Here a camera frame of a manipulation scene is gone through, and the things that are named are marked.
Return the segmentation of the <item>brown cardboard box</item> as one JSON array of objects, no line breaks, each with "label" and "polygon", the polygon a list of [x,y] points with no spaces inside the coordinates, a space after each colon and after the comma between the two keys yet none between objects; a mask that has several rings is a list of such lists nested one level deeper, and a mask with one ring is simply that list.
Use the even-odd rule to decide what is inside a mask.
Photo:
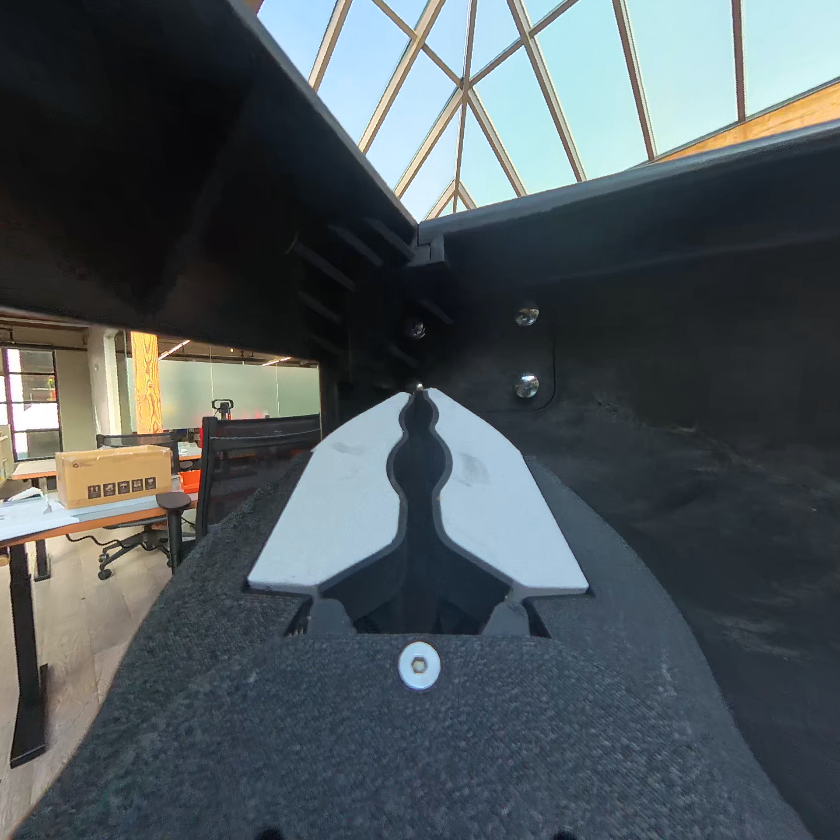
[{"label": "brown cardboard box", "polygon": [[67,510],[172,491],[170,448],[140,445],[56,454],[56,491]]}]

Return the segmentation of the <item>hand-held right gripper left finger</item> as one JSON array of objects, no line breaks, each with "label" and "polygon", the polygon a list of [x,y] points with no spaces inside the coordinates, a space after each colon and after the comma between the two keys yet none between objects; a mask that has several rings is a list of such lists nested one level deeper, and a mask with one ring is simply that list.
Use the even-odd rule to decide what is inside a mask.
[{"label": "hand-held right gripper left finger", "polygon": [[399,392],[338,427],[311,452],[247,577],[258,592],[317,594],[393,551],[407,503],[394,453],[407,440]]}]

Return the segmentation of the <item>black framed window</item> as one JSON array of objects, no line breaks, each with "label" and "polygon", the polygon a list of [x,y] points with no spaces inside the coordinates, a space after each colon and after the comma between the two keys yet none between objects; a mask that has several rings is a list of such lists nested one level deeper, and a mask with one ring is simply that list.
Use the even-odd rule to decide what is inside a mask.
[{"label": "black framed window", "polygon": [[17,462],[53,458],[61,450],[56,353],[3,345],[1,422]]}]

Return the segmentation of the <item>grey desk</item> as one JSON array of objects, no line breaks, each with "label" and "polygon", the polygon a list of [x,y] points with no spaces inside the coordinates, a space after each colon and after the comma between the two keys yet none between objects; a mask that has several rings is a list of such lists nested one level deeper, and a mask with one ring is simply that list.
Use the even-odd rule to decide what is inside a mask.
[{"label": "grey desk", "polygon": [[[41,665],[38,659],[33,578],[29,569],[26,545],[73,533],[86,534],[92,530],[136,524],[145,519],[166,516],[163,502],[175,500],[176,494],[180,493],[182,491],[173,491],[154,497],[68,510],[78,519],[78,524],[1,542],[2,547],[8,549],[10,559],[9,591],[18,684],[17,715],[9,759],[11,768],[17,768],[46,751],[45,703],[48,667]],[[197,494],[191,495],[190,501],[182,497],[186,510],[196,507],[196,496]]]}]

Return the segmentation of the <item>white paper stack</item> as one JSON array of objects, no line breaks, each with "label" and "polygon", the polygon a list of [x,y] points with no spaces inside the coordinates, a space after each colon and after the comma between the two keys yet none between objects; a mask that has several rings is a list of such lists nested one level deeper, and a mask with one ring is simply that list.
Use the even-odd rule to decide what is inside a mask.
[{"label": "white paper stack", "polygon": [[30,487],[1,502],[1,542],[78,524],[78,519],[41,489]]}]

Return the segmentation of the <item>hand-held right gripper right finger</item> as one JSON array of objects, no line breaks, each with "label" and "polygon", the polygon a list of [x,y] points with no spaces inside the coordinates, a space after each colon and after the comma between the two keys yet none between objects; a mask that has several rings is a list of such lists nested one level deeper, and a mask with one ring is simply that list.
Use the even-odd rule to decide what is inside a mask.
[{"label": "hand-held right gripper right finger", "polygon": [[437,494],[446,539],[516,597],[585,593],[589,583],[519,449],[438,389],[424,394],[451,462]]}]

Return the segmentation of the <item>wooden pillar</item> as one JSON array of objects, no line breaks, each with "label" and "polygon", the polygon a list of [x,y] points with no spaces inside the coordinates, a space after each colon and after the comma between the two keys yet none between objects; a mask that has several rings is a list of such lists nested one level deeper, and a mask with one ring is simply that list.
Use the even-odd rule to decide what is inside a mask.
[{"label": "wooden pillar", "polygon": [[159,434],[163,432],[164,424],[158,337],[131,331],[130,340],[136,432]]}]

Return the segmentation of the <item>wide wooden wall beam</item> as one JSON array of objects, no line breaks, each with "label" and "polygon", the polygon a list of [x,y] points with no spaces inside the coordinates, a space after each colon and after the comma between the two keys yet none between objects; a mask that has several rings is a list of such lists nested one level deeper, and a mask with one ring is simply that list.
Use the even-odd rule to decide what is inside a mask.
[{"label": "wide wooden wall beam", "polygon": [[727,148],[735,144],[759,140],[776,134],[810,128],[839,119],[839,82],[807,93],[757,114],[744,122],[720,129],[707,137],[694,140],[676,150],[661,154],[660,161]]}]

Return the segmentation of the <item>black plastic box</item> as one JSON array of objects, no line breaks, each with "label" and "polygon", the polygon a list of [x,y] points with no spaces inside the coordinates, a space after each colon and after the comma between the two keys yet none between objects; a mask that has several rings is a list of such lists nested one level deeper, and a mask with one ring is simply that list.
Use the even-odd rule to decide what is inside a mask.
[{"label": "black plastic box", "polygon": [[372,246],[323,368],[327,430],[417,379],[508,436],[644,563],[773,787],[838,838],[838,125],[423,222],[395,250]]}]

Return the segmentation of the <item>black office chair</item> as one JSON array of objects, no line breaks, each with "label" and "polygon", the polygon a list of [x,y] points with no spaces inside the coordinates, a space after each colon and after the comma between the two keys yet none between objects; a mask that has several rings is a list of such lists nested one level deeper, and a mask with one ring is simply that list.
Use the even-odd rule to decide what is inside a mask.
[{"label": "black office chair", "polygon": [[196,536],[182,535],[182,497],[163,502],[170,538],[168,565],[172,571],[226,516],[239,508],[261,487],[277,481],[298,455],[310,452],[322,439],[318,413],[300,416],[218,419],[205,416],[202,457],[196,496]]},{"label": "black office chair", "polygon": [[[181,461],[178,444],[183,437],[183,434],[176,430],[166,430],[159,434],[98,434],[97,446],[98,448],[125,448],[152,445],[168,448],[171,451],[172,488],[180,490],[181,481],[178,474],[181,471]],[[125,540],[115,539],[102,544],[98,572],[98,578],[101,581],[107,580],[112,575],[109,567],[111,563],[135,548],[142,548],[146,552],[160,550],[167,557],[167,563],[171,564],[167,531],[156,529],[157,526],[165,525],[165,518],[145,519],[140,522],[140,525],[143,529]]]}]

